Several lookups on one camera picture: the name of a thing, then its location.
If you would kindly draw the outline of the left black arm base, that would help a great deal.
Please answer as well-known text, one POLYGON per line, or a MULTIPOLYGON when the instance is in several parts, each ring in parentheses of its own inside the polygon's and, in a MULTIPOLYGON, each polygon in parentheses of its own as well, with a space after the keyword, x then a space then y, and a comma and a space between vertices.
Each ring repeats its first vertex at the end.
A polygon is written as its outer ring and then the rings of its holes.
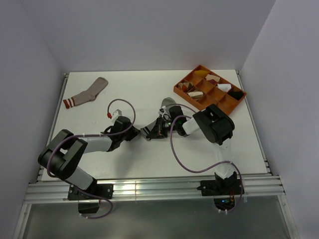
POLYGON ((113 203, 110 201, 113 196, 113 184, 95 184, 88 189, 83 190, 74 185, 69 187, 67 196, 68 201, 79 201, 78 212, 80 216, 87 219, 101 219, 108 216, 113 210, 113 203), (100 216, 97 216, 97 212, 100 209, 101 202, 105 201, 109 203, 109 210, 100 216))

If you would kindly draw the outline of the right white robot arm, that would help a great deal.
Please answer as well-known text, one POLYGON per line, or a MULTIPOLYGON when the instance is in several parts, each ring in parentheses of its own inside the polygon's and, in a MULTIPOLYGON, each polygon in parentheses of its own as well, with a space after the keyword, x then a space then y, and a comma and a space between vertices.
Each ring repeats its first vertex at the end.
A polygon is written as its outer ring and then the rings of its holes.
POLYGON ((191 173, 203 173, 215 168, 216 190, 227 194, 233 188, 230 177, 239 174, 231 157, 231 138, 235 125, 233 120, 218 106, 211 104, 202 111, 195 112, 188 117, 182 111, 182 104, 171 103, 162 106, 158 118, 141 129, 142 136, 147 140, 170 138, 170 145, 174 157, 177 154, 173 147, 172 134, 176 132, 182 137, 187 137, 194 132, 201 131, 206 139, 213 144, 216 163, 206 169, 194 171, 182 168, 191 173))

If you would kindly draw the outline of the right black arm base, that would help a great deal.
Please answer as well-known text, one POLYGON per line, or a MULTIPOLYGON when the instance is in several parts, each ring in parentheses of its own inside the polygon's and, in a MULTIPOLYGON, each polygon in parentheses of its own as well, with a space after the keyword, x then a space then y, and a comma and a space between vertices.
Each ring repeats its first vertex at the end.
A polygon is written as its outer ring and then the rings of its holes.
POLYGON ((226 179, 216 178, 214 180, 202 180, 197 190, 200 191, 204 197, 224 196, 224 198, 214 199, 216 208, 222 211, 233 209, 236 206, 235 196, 244 194, 241 181, 237 179, 236 176, 226 179))

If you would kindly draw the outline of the grey sock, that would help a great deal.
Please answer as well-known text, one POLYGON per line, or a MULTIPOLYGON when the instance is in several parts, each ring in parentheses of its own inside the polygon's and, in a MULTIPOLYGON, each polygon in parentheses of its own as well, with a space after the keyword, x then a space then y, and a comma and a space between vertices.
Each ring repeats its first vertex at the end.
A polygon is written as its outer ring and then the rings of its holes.
MULTIPOLYGON (((171 117, 169 109, 172 108, 175 104, 175 100, 166 97, 162 100, 161 106, 166 106, 166 112, 171 117)), ((141 128, 141 136, 146 140, 150 141, 151 139, 162 139, 166 138, 168 134, 168 130, 170 128, 169 123, 172 120, 164 120, 160 115, 150 124, 141 128)))

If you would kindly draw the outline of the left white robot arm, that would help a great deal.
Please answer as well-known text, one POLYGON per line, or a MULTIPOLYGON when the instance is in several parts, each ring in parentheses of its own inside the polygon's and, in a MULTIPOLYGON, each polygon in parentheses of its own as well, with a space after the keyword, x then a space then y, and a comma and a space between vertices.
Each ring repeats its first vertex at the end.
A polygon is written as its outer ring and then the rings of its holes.
POLYGON ((97 193, 96 179, 79 167, 83 154, 114 151, 123 141, 131 141, 139 134, 124 116, 99 134, 74 135, 63 129, 40 153, 38 163, 58 179, 77 186, 84 198, 91 199, 97 193))

